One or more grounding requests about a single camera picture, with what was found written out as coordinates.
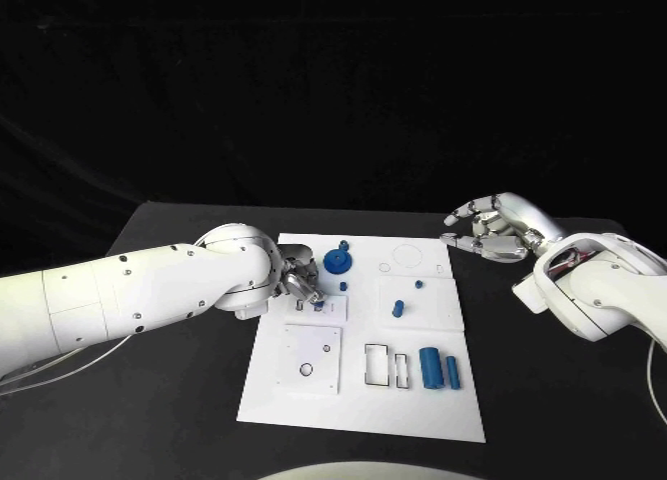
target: robotic hand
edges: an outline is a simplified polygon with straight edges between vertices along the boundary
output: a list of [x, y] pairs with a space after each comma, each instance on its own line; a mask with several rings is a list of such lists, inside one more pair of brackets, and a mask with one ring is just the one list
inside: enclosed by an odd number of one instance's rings
[[292, 294], [317, 303], [311, 249], [275, 245], [229, 224], [194, 245], [176, 244], [0, 278], [0, 378], [88, 345], [191, 318], [210, 306], [239, 319]]
[[667, 261], [615, 234], [568, 236], [552, 218], [513, 193], [473, 200], [445, 218], [473, 216], [474, 237], [441, 235], [451, 247], [496, 262], [523, 260], [533, 273], [513, 293], [533, 313], [549, 309], [572, 333], [597, 341], [638, 327], [667, 353]]

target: small blue object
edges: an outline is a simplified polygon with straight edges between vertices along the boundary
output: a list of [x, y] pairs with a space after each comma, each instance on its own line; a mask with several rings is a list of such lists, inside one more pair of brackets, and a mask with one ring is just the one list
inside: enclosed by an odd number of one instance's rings
[[444, 388], [444, 373], [441, 372], [441, 358], [434, 347], [419, 349], [419, 364], [422, 366], [424, 388], [437, 390]]
[[331, 250], [323, 257], [323, 268], [325, 268], [325, 271], [333, 275], [340, 275], [351, 267], [351, 257], [347, 253], [349, 248], [350, 245], [343, 240], [337, 249]]
[[458, 366], [455, 365], [455, 357], [445, 357], [445, 366], [448, 367], [448, 381], [451, 389], [460, 390]]
[[393, 317], [402, 317], [402, 309], [405, 308], [405, 302], [402, 300], [396, 300], [395, 307], [393, 307]]

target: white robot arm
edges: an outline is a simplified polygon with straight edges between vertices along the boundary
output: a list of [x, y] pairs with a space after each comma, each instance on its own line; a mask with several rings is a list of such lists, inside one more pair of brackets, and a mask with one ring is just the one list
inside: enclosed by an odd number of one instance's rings
[[468, 202], [445, 219], [474, 215], [474, 237], [441, 240], [497, 262], [539, 257], [513, 293], [533, 313], [549, 309], [566, 328], [597, 341], [638, 327], [667, 353], [667, 261], [614, 234], [568, 236], [550, 217], [513, 193]]
[[213, 229], [196, 245], [165, 247], [0, 278], [0, 378], [95, 343], [200, 315], [212, 306], [239, 319], [292, 293], [324, 300], [302, 245], [276, 246], [242, 224]]

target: black tablecloth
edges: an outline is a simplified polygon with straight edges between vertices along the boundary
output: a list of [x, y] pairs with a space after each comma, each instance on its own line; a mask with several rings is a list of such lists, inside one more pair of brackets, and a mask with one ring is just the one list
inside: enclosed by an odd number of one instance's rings
[[[437, 237], [444, 231], [437, 214], [148, 203], [109, 253], [191, 243], [229, 222], [274, 238], [279, 232]], [[560, 223], [571, 231], [621, 228], [607, 220]], [[451, 262], [486, 444], [238, 423], [258, 321], [212, 309], [134, 337], [80, 374], [13, 396], [0, 417], [0, 479], [240, 479], [344, 460], [490, 479], [667, 477], [667, 430], [644, 380], [647, 337], [625, 328], [589, 343], [549, 312], [532, 315], [510, 292], [532, 260], [501, 265], [451, 250]], [[660, 352], [656, 363], [667, 409]]]

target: circular hole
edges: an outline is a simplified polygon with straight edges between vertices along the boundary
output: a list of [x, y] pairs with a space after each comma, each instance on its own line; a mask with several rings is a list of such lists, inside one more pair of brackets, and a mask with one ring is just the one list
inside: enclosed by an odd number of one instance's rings
[[300, 367], [300, 373], [308, 377], [311, 375], [311, 372], [314, 371], [314, 367], [311, 366], [310, 363], [304, 363]]

